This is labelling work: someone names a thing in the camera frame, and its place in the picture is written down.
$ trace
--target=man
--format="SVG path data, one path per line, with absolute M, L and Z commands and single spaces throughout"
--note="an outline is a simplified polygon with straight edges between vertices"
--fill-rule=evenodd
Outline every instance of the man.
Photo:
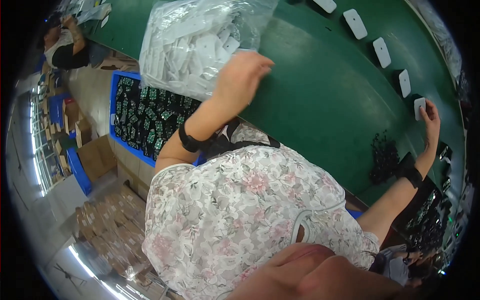
M 52 16 L 41 32 L 39 46 L 44 47 L 48 64 L 64 70 L 85 67 L 89 63 L 101 64 L 110 50 L 84 39 L 71 15 L 63 18 L 61 24 L 67 29 L 62 29 L 57 16 Z

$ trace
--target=floral dress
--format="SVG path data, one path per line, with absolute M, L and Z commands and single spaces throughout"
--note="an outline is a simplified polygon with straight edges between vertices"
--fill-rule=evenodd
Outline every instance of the floral dress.
M 268 144 L 241 124 L 231 141 Z M 248 146 L 194 167 L 179 164 L 154 176 L 147 199 L 143 252 L 159 276 L 185 299 L 232 291 L 275 253 L 318 243 L 368 268 L 378 238 L 345 209 L 345 191 L 296 151 Z

